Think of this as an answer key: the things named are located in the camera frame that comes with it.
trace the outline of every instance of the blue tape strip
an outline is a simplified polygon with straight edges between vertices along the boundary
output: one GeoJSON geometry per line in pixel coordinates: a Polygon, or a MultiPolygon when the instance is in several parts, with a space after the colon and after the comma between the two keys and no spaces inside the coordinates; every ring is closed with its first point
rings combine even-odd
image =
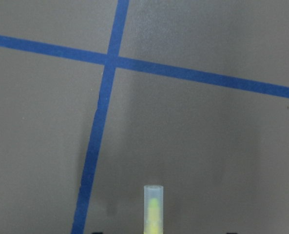
{"type": "Polygon", "coordinates": [[[104,64],[107,57],[105,54],[97,52],[5,36],[0,36],[0,47],[97,64],[104,64]]]}
{"type": "Polygon", "coordinates": [[[108,59],[105,61],[97,110],[92,125],[88,150],[81,177],[81,186],[77,198],[77,206],[71,232],[72,234],[82,234],[84,232],[90,194],[96,172],[96,163],[101,147],[102,135],[114,82],[116,69],[115,60],[119,54],[128,4],[128,0],[118,0],[117,3],[107,54],[108,59]]]}
{"type": "Polygon", "coordinates": [[[289,98],[289,87],[118,57],[119,68],[289,98]]]}

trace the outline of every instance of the gray tile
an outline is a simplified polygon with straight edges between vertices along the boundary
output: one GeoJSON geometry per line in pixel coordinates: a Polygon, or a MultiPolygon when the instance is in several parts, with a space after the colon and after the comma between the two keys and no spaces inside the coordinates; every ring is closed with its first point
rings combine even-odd
{"type": "Polygon", "coordinates": [[[289,86],[289,0],[132,0],[120,55],[289,86]]]}
{"type": "Polygon", "coordinates": [[[106,53],[116,0],[3,0],[0,35],[106,53]]]}
{"type": "Polygon", "coordinates": [[[69,233],[103,67],[0,48],[0,233],[69,233]]]}
{"type": "Polygon", "coordinates": [[[118,69],[85,233],[289,233],[289,99],[118,69]]]}

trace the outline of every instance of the cylindrical object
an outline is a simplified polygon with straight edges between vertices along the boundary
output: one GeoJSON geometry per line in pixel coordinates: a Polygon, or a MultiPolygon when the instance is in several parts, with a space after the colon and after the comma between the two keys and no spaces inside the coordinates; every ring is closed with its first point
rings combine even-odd
{"type": "Polygon", "coordinates": [[[144,234],[163,234],[163,194],[163,186],[144,186],[144,234]]]}

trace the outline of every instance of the blue tape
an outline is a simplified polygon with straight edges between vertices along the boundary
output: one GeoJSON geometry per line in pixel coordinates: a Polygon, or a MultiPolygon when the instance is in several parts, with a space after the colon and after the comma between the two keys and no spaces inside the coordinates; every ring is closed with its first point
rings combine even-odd
{"type": "Polygon", "coordinates": [[[81,186],[77,198],[73,227],[71,232],[72,234],[82,234],[84,232],[90,194],[96,172],[96,163],[101,147],[102,135],[104,131],[106,115],[114,82],[116,69],[115,60],[119,54],[128,4],[128,0],[118,0],[117,3],[113,29],[107,54],[108,58],[105,61],[97,110],[92,125],[88,150],[81,177],[81,186]]]}
{"type": "Polygon", "coordinates": [[[289,98],[289,87],[118,57],[119,68],[289,98]]]}
{"type": "Polygon", "coordinates": [[[97,64],[104,64],[107,57],[97,52],[5,36],[0,36],[0,47],[97,64]]]}

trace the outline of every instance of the marker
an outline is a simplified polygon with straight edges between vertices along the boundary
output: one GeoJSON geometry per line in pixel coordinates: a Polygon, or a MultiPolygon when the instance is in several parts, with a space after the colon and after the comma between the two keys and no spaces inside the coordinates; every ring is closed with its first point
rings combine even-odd
{"type": "Polygon", "coordinates": [[[163,234],[163,193],[163,186],[144,186],[144,234],[163,234]]]}

